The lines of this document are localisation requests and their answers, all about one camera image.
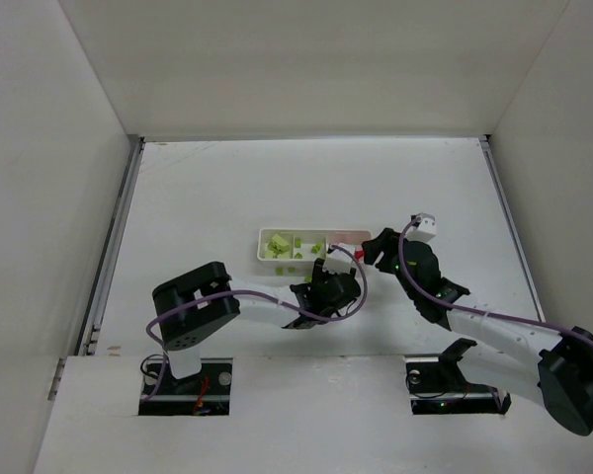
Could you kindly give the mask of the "large green lego block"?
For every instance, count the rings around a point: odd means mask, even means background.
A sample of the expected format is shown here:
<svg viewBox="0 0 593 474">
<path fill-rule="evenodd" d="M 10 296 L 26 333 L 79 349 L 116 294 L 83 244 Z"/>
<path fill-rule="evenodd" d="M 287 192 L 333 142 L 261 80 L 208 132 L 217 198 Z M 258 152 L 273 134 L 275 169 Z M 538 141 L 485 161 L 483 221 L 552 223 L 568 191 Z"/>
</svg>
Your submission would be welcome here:
<svg viewBox="0 0 593 474">
<path fill-rule="evenodd" d="M 292 241 L 282 234 L 273 234 L 265 246 L 266 259 L 289 259 L 292 255 Z"/>
</svg>

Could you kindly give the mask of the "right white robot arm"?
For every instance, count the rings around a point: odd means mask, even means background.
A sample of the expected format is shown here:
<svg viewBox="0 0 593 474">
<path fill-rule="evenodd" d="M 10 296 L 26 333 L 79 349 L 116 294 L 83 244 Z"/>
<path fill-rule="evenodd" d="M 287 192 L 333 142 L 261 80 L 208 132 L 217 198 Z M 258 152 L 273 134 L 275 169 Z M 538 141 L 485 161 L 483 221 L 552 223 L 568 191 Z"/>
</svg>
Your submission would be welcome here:
<svg viewBox="0 0 593 474">
<path fill-rule="evenodd" d="M 363 243 L 364 262 L 396 277 L 416 311 L 459 335 L 440 355 L 460 383 L 514 393 L 544 407 L 567 431 L 593 432 L 593 335 L 472 306 L 467 288 L 445 278 L 431 247 L 384 229 Z"/>
</svg>

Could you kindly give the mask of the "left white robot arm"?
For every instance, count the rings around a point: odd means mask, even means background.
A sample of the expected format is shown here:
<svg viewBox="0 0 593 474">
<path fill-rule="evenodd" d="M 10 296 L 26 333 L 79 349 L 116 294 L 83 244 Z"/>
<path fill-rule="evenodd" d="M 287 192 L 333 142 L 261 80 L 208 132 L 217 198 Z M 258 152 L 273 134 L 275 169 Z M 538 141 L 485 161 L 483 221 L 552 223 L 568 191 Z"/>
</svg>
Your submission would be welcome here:
<svg viewBox="0 0 593 474">
<path fill-rule="evenodd" d="M 222 262 L 210 262 L 160 284 L 152 291 L 156 317 L 147 335 L 161 348 L 177 380 L 202 370 L 198 346 L 235 320 L 309 330 L 344 321 L 365 303 L 367 279 L 360 266 L 345 272 L 315 261 L 307 282 L 265 286 L 232 277 Z"/>
</svg>

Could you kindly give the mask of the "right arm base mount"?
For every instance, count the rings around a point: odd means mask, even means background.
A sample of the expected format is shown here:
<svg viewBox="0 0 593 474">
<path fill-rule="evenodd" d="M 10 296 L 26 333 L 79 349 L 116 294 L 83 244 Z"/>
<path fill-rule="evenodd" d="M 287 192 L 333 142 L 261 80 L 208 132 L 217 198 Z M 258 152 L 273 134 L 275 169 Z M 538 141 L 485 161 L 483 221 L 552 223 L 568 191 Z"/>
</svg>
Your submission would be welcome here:
<svg viewBox="0 0 593 474">
<path fill-rule="evenodd" d="M 471 383 L 458 363 L 477 342 L 458 339 L 440 354 L 414 355 L 405 361 L 405 385 L 415 416 L 506 415 L 512 405 L 509 393 Z"/>
</svg>

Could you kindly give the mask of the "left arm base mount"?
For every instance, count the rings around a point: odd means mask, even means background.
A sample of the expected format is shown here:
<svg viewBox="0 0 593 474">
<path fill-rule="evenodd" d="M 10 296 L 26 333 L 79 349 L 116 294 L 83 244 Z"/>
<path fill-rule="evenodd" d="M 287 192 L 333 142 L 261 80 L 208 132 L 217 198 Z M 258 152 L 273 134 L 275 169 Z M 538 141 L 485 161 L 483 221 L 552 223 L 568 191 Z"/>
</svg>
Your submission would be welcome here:
<svg viewBox="0 0 593 474">
<path fill-rule="evenodd" d="M 222 417 L 230 411 L 233 360 L 204 358 L 202 369 L 176 379 L 169 367 L 161 373 L 162 357 L 147 357 L 142 375 L 138 414 L 143 417 Z"/>
</svg>

